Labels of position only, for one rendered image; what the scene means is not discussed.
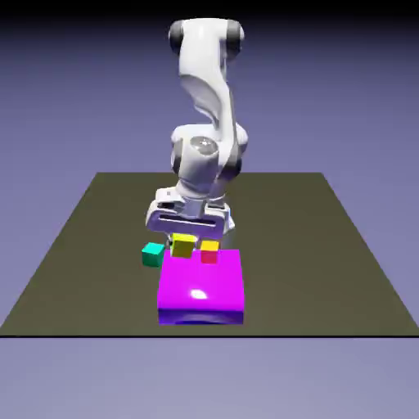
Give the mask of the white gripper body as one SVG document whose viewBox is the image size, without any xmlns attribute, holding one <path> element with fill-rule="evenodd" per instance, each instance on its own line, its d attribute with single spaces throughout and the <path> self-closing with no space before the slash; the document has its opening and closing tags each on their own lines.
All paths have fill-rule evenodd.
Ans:
<svg viewBox="0 0 419 419">
<path fill-rule="evenodd" d="M 166 235 L 173 233 L 188 234 L 195 237 L 221 240 L 230 226 L 230 209 L 205 206 L 204 213 L 198 218 L 187 218 L 174 209 L 159 207 L 152 201 L 146 214 L 146 227 L 153 232 Z"/>
</svg>

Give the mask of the large magenta box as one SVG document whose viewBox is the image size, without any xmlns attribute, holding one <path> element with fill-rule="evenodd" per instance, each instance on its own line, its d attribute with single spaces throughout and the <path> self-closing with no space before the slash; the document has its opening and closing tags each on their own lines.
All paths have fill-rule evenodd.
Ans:
<svg viewBox="0 0 419 419">
<path fill-rule="evenodd" d="M 167 250 L 157 291 L 160 325 L 242 324 L 245 291 L 239 250 L 220 250 L 214 264 L 201 252 L 173 257 Z"/>
</svg>

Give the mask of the small yellow cube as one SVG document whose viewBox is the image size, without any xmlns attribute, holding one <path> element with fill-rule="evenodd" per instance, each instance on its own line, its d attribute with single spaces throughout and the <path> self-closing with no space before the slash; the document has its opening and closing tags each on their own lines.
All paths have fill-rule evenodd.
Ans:
<svg viewBox="0 0 419 419">
<path fill-rule="evenodd" d="M 190 259 L 193 250 L 196 247 L 197 237 L 184 234 L 174 233 L 172 235 L 171 255 L 177 258 Z"/>
</svg>

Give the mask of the small red cube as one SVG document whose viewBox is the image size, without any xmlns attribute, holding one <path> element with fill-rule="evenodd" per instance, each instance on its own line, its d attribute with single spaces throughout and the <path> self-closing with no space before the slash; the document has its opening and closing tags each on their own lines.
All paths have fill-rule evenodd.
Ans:
<svg viewBox="0 0 419 419">
<path fill-rule="evenodd" d="M 216 264 L 219 253 L 219 242 L 203 240 L 200 244 L 200 260 L 203 264 Z"/>
</svg>

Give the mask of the small teal cube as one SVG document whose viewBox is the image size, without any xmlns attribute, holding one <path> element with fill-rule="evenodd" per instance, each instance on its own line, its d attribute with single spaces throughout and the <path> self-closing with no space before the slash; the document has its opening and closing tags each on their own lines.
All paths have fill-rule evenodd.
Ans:
<svg viewBox="0 0 419 419">
<path fill-rule="evenodd" d="M 142 249 L 142 264 L 147 267 L 159 268 L 164 259 L 165 245 L 148 242 Z"/>
</svg>

